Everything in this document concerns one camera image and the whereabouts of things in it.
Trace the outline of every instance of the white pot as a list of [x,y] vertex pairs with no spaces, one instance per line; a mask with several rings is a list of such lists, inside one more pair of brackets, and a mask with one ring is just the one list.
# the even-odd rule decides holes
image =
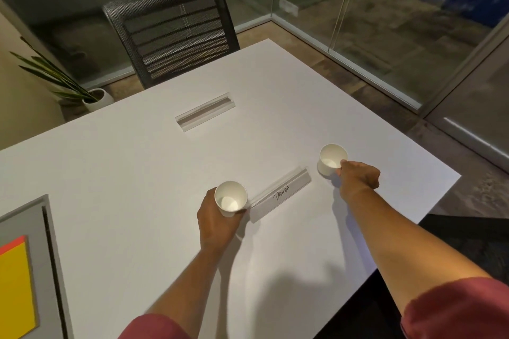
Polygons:
[[95,96],[99,99],[98,102],[94,102],[93,104],[87,104],[82,99],[83,104],[89,111],[96,111],[96,110],[99,110],[105,106],[108,106],[109,104],[115,103],[115,100],[113,99],[113,97],[111,95],[109,95],[103,89],[92,89],[89,91],[89,93],[91,93],[93,96]]

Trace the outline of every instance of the left hand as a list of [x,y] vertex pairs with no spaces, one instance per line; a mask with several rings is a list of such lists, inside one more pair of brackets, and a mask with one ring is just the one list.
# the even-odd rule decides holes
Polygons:
[[196,217],[200,227],[201,250],[222,255],[232,241],[245,209],[232,217],[224,217],[214,199],[215,190],[216,188],[212,188],[207,191]]

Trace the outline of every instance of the electrical outlet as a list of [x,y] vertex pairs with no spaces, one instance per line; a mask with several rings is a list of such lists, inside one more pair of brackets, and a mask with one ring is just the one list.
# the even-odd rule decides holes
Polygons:
[[295,17],[299,15],[299,7],[288,0],[279,0],[279,8]]

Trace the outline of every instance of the yellow sticky note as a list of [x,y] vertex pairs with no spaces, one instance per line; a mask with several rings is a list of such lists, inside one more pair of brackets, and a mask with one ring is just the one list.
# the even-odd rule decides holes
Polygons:
[[26,236],[0,246],[0,301],[2,339],[19,339],[35,328]]

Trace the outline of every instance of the orange edge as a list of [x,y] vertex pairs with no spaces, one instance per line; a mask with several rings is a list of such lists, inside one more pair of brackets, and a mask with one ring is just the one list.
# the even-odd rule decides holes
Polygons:
[[12,240],[10,243],[5,244],[4,246],[0,246],[0,256],[5,252],[10,251],[12,248],[15,248],[26,241],[26,236],[19,236],[17,239]]

